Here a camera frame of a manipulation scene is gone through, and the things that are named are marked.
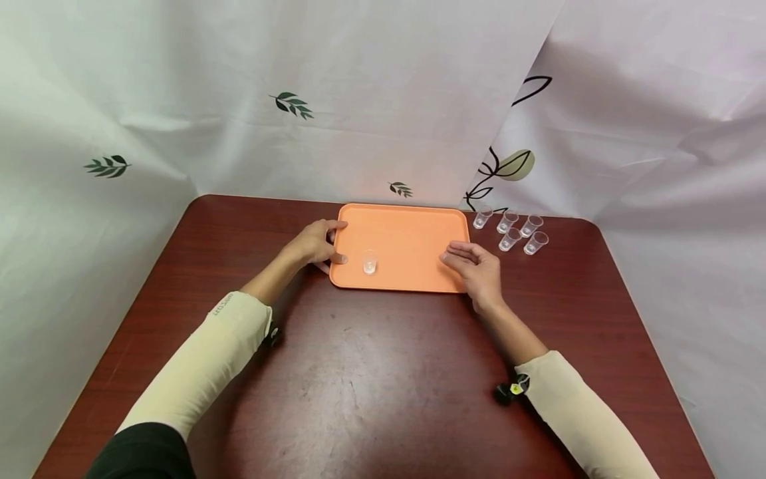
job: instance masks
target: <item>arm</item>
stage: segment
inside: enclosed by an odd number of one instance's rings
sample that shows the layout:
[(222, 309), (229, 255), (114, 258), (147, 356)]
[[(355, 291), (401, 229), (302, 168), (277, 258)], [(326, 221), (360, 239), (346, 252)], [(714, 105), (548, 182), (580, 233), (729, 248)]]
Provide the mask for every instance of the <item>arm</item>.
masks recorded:
[(453, 241), (441, 260), (463, 278), (473, 308), (516, 372), (527, 397), (591, 478), (655, 478), (633, 436), (557, 351), (549, 351), (502, 298), (500, 261), (478, 244)]
[(344, 221), (315, 221), (240, 291), (227, 294), (181, 345), (93, 463), (88, 478), (193, 477), (185, 442), (226, 385), (247, 365), (271, 328), (270, 305), (308, 263), (345, 262), (327, 242)]

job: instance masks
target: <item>brown tabletop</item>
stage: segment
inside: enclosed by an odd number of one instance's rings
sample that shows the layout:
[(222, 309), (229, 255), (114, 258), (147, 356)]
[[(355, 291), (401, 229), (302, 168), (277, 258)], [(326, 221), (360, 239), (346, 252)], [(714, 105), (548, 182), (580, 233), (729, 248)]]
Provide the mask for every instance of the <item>brown tabletop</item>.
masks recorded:
[[(35, 477), (82, 477), (218, 300), (340, 206), (194, 201)], [(498, 254), (496, 222), (471, 238)], [(502, 254), (505, 299), (661, 477), (712, 477), (598, 228), (546, 218), (543, 231), (535, 256)], [(506, 367), (465, 296), (343, 290), (316, 268), (291, 290), (283, 343), (261, 348), (192, 432), (199, 477), (582, 477), (529, 404), (493, 401)]]

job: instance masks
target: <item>forearm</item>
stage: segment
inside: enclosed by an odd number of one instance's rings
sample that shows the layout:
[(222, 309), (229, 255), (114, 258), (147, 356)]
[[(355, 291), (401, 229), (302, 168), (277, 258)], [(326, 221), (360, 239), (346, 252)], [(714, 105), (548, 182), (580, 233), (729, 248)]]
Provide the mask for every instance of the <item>forearm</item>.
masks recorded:
[(557, 351), (516, 372), (529, 376), (527, 398), (591, 479), (657, 477), (625, 425)]
[(240, 291), (250, 294), (267, 306), (271, 306), (304, 264), (306, 261), (300, 257), (300, 254), (285, 248), (256, 277), (248, 281)]
[(280, 253), (241, 291), (227, 294), (160, 370), (118, 432), (142, 422), (160, 422), (185, 440), (255, 354), (271, 328), (269, 305), (300, 268), (296, 257)]
[(505, 304), (482, 309), (485, 326), (494, 335), (501, 354), (513, 364), (523, 364), (548, 352), (545, 344)]
[(625, 425), (561, 354), (548, 351), (504, 303), (482, 316), (501, 353), (529, 377), (527, 398), (589, 477), (657, 477)]

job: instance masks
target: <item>black vine drawing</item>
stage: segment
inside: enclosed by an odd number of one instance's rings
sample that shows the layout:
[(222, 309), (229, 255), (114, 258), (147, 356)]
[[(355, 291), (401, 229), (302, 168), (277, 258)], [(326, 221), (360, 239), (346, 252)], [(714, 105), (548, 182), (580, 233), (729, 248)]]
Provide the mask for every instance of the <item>black vine drawing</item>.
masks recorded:
[(306, 106), (308, 103), (298, 98), (297, 95), (285, 91), (276, 97), (272, 95), (269, 96), (274, 99), (274, 103), (277, 104), (277, 108), (280, 110), (290, 112), (295, 116), (298, 116), (298, 112), (300, 112), (300, 116), (302, 116), (304, 120), (313, 118), (311, 113), (314, 112), (309, 110)]
[[(490, 166), (486, 164), (486, 162), (481, 162), (479, 174), (484, 175), (486, 178), (475, 184), (473, 189), (466, 192), (466, 195), (463, 197), (472, 211), (476, 211), (471, 204), (472, 199), (482, 199), (487, 196), (489, 192), (494, 190), (492, 186), (479, 188), (488, 179), (498, 177), (509, 181), (517, 181), (517, 179), (522, 179), (528, 175), (532, 166), (535, 164), (535, 154), (528, 149), (521, 149), (504, 159), (502, 162), (497, 157), (495, 150), (492, 149), (492, 147), (489, 148), (489, 152), (492, 153), (492, 157), (495, 159), (494, 166)], [(500, 208), (495, 210), (495, 212), (504, 212), (507, 209), (508, 208)]]
[(410, 198), (412, 196), (412, 190), (410, 187), (402, 182), (388, 183), (388, 189), (394, 193), (397, 193), (399, 196), (404, 196), (405, 198)]
[(103, 157), (103, 163), (100, 159), (92, 159), (91, 164), (85, 165), (83, 168), (88, 168), (89, 173), (98, 173), (99, 176), (106, 176), (107, 178), (116, 178), (122, 176), (128, 166), (131, 166), (120, 155), (112, 155), (111, 158)]
[[(548, 88), (548, 85), (551, 84), (551, 81), (553, 81), (553, 77), (546, 77), (542, 75), (535, 75), (533, 77), (529, 77), (524, 80), (524, 83), (527, 84), (530, 81), (535, 80), (543, 80), (542, 84), (537, 87), (537, 89), (533, 90), (530, 94), (525, 95), (524, 97), (519, 98), (518, 100), (515, 100), (512, 103), (512, 107), (515, 105), (518, 105), (524, 100), (528, 100), (529, 98), (534, 97), (536, 94), (539, 94), (542, 92), (545, 88)], [(484, 188), (479, 188), (481, 185), (483, 185), (488, 179), (498, 176), (503, 179), (516, 179), (514, 176), (517, 176), (518, 179), (523, 178), (526, 176), (526, 174), (529, 173), (529, 170), (532, 169), (532, 166), (535, 164), (535, 154), (532, 153), (528, 149), (519, 150), (516, 153), (513, 153), (513, 155), (509, 156), (508, 158), (504, 159), (502, 163), (498, 159), (497, 155), (495, 154), (495, 150), (492, 149), (492, 147), (489, 147), (489, 152), (492, 153), (492, 157), (495, 159), (495, 165), (494, 168), (490, 165), (487, 165), (486, 162), (482, 162), (481, 166), (479, 166), (479, 173), (486, 176), (486, 178), (480, 180), (471, 191), (466, 192), (466, 195), (463, 197), (463, 199), (466, 200), (466, 203), (468, 204), (469, 208), (471, 208), (471, 211), (476, 211), (476, 209), (471, 204), (471, 200), (477, 200), (482, 199), (485, 196), (489, 194), (494, 188), (492, 186), (486, 186)], [(495, 212), (504, 212), (508, 208), (498, 208), (494, 210)]]

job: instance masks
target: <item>shot glass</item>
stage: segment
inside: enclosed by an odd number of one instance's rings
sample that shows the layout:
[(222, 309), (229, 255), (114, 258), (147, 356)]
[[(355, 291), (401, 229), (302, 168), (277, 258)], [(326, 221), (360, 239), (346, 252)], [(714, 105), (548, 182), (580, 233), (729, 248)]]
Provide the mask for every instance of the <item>shot glass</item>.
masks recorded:
[(548, 244), (548, 235), (542, 231), (536, 231), (532, 234), (532, 237), (524, 245), (524, 252), (526, 254), (534, 254), (540, 251), (540, 248)]
[(489, 219), (492, 218), (492, 207), (480, 203), (476, 209), (476, 217), (473, 220), (473, 227), (476, 229), (484, 228)]
[(378, 253), (373, 250), (365, 250), (362, 253), (362, 270), (365, 274), (373, 274), (378, 269)]
[(519, 215), (517, 215), (514, 212), (510, 212), (506, 210), (506, 212), (502, 214), (502, 219), (500, 220), (500, 223), (497, 224), (497, 232), (500, 233), (501, 235), (504, 235), (518, 220), (519, 220)]
[(519, 242), (521, 238), (522, 234), (519, 230), (516, 228), (509, 228), (508, 232), (505, 233), (505, 235), (502, 237), (497, 247), (500, 248), (500, 251), (508, 251), (509, 249), (513, 248), (513, 245)]
[(529, 238), (532, 236), (532, 233), (535, 232), (537, 228), (540, 228), (542, 226), (542, 218), (540, 218), (537, 215), (530, 215), (527, 218), (526, 223), (524, 223), (524, 226), (522, 226), (522, 237), (523, 238)]

